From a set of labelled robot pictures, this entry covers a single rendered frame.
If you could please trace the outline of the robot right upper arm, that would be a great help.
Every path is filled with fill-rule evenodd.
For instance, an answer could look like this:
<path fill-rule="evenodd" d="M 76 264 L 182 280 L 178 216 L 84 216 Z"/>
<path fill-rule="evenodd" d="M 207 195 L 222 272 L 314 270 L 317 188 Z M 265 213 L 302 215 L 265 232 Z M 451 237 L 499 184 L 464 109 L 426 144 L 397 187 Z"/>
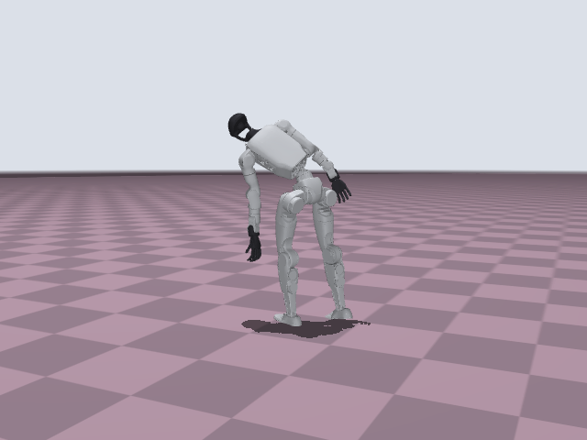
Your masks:
<path fill-rule="evenodd" d="M 312 154 L 316 151 L 315 145 L 311 143 L 309 140 L 307 140 L 295 128 L 293 128 L 287 120 L 281 119 L 277 121 L 274 125 L 280 128 L 282 131 L 284 131 L 298 143 L 300 143 L 308 158 L 311 157 Z"/>

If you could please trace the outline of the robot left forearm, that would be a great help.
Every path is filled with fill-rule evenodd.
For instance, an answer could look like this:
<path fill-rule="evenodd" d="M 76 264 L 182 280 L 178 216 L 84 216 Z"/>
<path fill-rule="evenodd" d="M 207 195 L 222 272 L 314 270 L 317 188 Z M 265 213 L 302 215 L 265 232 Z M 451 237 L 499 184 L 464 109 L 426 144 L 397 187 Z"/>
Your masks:
<path fill-rule="evenodd" d="M 253 226 L 254 232 L 259 233 L 260 231 L 260 197 L 257 191 L 250 191 L 248 193 L 249 199 L 249 226 Z M 247 227 L 247 230 L 248 230 Z"/>

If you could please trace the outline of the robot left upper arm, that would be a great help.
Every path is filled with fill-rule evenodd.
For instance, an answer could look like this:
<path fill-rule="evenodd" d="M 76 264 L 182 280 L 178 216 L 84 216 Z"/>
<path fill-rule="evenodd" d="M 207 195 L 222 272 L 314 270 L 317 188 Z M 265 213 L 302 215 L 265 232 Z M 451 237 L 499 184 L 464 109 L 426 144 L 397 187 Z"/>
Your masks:
<path fill-rule="evenodd" d="M 245 182 L 249 185 L 249 189 L 246 191 L 246 197 L 248 198 L 248 193 L 252 190 L 257 191 L 260 196 L 260 186 L 255 169 L 253 169 L 255 157 L 249 148 L 240 155 L 238 164 L 244 175 Z"/>

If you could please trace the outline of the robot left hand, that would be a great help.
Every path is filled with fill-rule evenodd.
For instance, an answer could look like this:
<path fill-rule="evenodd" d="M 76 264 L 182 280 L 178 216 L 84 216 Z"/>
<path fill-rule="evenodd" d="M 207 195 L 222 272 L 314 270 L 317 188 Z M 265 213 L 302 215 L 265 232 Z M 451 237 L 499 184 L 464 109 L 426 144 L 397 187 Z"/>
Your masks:
<path fill-rule="evenodd" d="M 254 229 L 253 229 L 253 225 L 249 225 L 248 232 L 249 232 L 249 237 L 250 237 L 250 244 L 246 250 L 246 253 L 248 253 L 251 248 L 251 255 L 247 260 L 250 260 L 250 262 L 252 262 L 252 261 L 256 261 L 257 259 L 259 259 L 261 257 L 261 249 L 260 249 L 261 245 L 260 245 L 260 240 L 258 238 L 258 236 L 260 235 L 260 232 L 255 233 Z"/>

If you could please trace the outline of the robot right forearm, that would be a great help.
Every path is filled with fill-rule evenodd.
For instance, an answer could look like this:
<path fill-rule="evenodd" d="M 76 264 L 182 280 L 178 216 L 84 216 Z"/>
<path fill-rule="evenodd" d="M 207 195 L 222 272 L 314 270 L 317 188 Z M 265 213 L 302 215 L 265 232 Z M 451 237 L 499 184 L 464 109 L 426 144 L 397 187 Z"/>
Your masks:
<path fill-rule="evenodd" d="M 327 157 L 323 154 L 323 151 L 319 147 L 317 147 L 316 145 L 315 147 L 316 151 L 312 156 L 312 160 L 315 161 L 320 167 L 323 167 L 323 170 L 327 173 L 330 179 L 336 177 L 337 174 L 334 170 L 335 168 L 333 166 L 332 161 L 327 160 Z"/>

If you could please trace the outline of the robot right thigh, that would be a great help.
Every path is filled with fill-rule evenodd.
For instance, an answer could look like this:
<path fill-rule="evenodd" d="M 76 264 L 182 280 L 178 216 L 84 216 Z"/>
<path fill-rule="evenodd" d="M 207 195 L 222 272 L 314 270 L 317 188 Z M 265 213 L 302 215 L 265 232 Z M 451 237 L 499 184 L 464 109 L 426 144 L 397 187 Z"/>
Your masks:
<path fill-rule="evenodd" d="M 334 214 L 329 206 L 336 203 L 338 196 L 335 191 L 323 188 L 326 193 L 325 199 L 313 204 L 313 219 L 323 260 L 328 264 L 334 264 L 340 260 L 340 251 L 337 246 L 333 245 Z"/>

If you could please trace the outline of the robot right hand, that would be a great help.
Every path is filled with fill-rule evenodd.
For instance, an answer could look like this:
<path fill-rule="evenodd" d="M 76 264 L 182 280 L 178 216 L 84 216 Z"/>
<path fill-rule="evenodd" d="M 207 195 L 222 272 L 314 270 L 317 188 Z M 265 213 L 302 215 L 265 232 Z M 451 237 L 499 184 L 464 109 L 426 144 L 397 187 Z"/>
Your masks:
<path fill-rule="evenodd" d="M 345 202 L 345 198 L 344 198 L 344 196 L 343 196 L 343 193 L 345 194 L 345 196 L 346 196 L 346 199 L 347 199 L 347 200 L 348 200 L 348 198 L 349 198 L 349 197 L 348 197 L 348 195 L 347 195 L 347 193 L 345 192 L 345 189 L 346 189 L 346 191 L 348 192 L 349 196 L 351 196 L 351 193 L 350 193 L 349 189 L 347 188 L 347 185 L 345 184 L 345 182 L 343 182 L 342 180 L 340 180 L 340 179 L 339 179 L 339 177 L 340 177 L 340 176 L 339 176 L 339 174 L 338 174 L 338 171 L 337 171 L 336 169 L 334 169 L 334 170 L 335 170 L 335 172 L 336 172 L 337 176 L 336 176 L 336 177 L 334 177 L 334 178 L 332 178 L 332 179 L 330 179 L 330 178 L 328 177 L 328 175 L 327 175 L 327 177 L 328 177 L 328 179 L 330 180 L 330 182 L 332 182 L 332 185 L 331 185 L 331 187 L 332 187 L 332 190 L 333 190 L 333 191 L 335 191 L 335 192 L 337 193 L 337 196 L 338 196 L 338 203 L 340 204 L 340 203 L 341 203 L 341 200 L 340 200 L 340 197 L 339 197 L 339 193 L 340 193 L 340 195 L 341 195 L 341 198 L 342 198 L 342 200 L 343 200 L 343 203 Z M 343 192 L 343 193 L 342 193 L 342 192 Z"/>

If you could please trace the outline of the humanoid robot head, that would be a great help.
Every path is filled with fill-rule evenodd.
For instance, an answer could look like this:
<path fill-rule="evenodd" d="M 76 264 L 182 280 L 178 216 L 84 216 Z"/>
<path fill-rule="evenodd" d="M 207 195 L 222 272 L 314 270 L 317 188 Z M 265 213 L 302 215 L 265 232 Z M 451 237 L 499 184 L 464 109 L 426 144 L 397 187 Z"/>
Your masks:
<path fill-rule="evenodd" d="M 246 137 L 240 137 L 239 134 L 246 128 L 249 129 L 249 132 L 247 133 Z M 235 137 L 245 142 L 249 142 L 249 140 L 260 131 L 260 129 L 256 130 L 251 128 L 248 124 L 246 116 L 241 113 L 234 114 L 230 117 L 228 121 L 228 130 L 231 137 Z"/>

